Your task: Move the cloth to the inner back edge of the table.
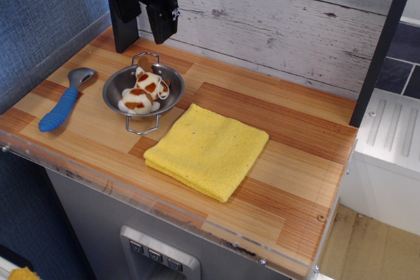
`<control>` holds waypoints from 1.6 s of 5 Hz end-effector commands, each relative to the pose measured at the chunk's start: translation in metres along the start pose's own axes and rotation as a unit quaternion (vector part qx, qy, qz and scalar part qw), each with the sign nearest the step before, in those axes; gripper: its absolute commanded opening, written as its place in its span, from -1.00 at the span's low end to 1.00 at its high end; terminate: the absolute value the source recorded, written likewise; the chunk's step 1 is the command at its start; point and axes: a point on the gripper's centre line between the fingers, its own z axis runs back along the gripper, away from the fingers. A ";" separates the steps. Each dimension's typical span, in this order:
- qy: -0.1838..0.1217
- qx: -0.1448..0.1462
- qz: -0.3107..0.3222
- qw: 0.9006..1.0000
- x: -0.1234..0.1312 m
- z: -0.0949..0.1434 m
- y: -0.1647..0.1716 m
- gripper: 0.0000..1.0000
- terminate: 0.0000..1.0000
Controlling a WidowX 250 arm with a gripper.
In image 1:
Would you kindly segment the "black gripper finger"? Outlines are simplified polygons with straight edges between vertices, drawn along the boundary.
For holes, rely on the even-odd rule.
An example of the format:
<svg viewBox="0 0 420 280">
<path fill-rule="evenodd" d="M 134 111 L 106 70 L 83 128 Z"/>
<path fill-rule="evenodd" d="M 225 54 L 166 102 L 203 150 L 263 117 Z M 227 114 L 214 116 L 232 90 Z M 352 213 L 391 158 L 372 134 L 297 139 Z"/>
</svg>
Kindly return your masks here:
<svg viewBox="0 0 420 280">
<path fill-rule="evenodd" d="M 110 8 L 117 17 L 123 22 L 128 23 L 136 19 L 141 14 L 138 0 L 108 0 Z"/>
<path fill-rule="evenodd" d="M 146 12 L 156 44 L 163 44 L 168 38 L 176 34 L 179 17 L 179 6 L 177 3 L 173 8 L 169 9 L 159 9 L 148 5 Z"/>
</svg>

